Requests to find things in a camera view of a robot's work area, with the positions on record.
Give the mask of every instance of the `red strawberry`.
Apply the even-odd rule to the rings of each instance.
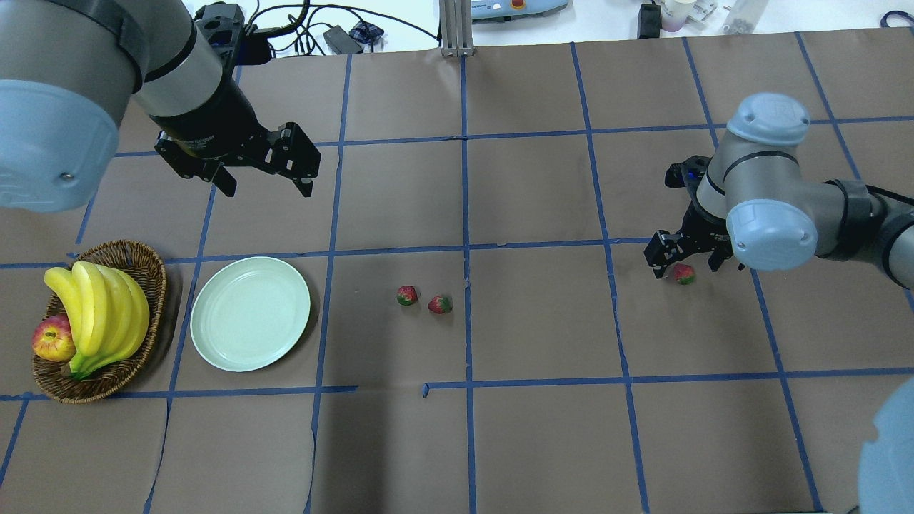
[[[451,298],[437,295],[429,302],[429,310],[435,314],[447,314],[453,310]]]
[[[695,281],[695,268],[688,264],[677,264],[673,266],[673,278],[682,285],[691,284]]]
[[[397,301],[400,305],[413,305],[419,301],[419,293],[412,285],[404,285],[397,290]]]

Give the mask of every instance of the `apple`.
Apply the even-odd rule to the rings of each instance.
[[[67,315],[53,315],[38,324],[32,335],[32,349],[43,359],[55,362],[72,359],[76,354],[76,345],[73,344]]]

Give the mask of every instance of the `light green plate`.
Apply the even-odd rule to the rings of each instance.
[[[203,286],[190,312],[190,337],[213,366],[250,371],[292,349],[310,313],[308,284],[295,268],[272,257],[249,257]]]

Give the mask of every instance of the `round plate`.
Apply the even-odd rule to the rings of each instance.
[[[219,369],[250,371],[295,346],[311,313],[302,275],[272,257],[249,257],[218,271],[190,312],[200,357]]]

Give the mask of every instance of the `blue cap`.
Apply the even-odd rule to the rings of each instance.
[[[0,207],[57,212],[89,203],[117,144],[117,125],[95,102],[0,80]]]
[[[727,129],[754,143],[796,146],[809,129],[809,111],[802,103],[776,92],[760,92],[743,100]]]
[[[860,454],[860,511],[914,514],[914,379],[892,394],[873,424],[879,438]]]
[[[802,210],[779,200],[746,200],[727,214],[733,254],[763,272],[790,270],[812,259],[819,232]]]

